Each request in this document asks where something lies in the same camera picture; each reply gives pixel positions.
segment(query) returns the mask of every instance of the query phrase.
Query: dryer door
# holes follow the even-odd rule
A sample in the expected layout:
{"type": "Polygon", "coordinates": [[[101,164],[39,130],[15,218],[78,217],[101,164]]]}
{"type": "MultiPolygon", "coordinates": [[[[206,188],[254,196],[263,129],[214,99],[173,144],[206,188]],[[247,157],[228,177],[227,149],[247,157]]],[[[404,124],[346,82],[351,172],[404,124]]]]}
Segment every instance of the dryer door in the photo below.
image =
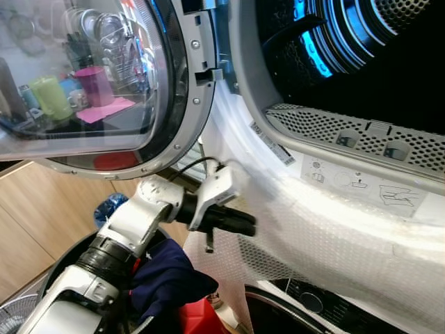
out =
{"type": "Polygon", "coordinates": [[[160,168],[196,141],[215,86],[209,11],[184,13],[180,0],[0,4],[0,160],[160,168]]]}

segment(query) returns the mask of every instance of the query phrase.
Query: plastic wrap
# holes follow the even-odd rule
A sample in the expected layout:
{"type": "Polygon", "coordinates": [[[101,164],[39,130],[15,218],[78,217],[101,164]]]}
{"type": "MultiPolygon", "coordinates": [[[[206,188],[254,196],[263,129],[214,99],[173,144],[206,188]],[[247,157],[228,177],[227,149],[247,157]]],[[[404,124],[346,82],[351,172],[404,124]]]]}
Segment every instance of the plastic wrap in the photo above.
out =
{"type": "Polygon", "coordinates": [[[251,119],[242,110],[242,99],[219,87],[207,129],[213,140],[206,145],[204,133],[204,149],[237,170],[257,236],[217,231],[213,255],[204,253],[202,235],[186,243],[194,266],[218,280],[240,320],[249,323],[243,284],[294,277],[362,301],[409,333],[442,334],[444,224],[407,220],[306,183],[248,135],[251,119]]]}

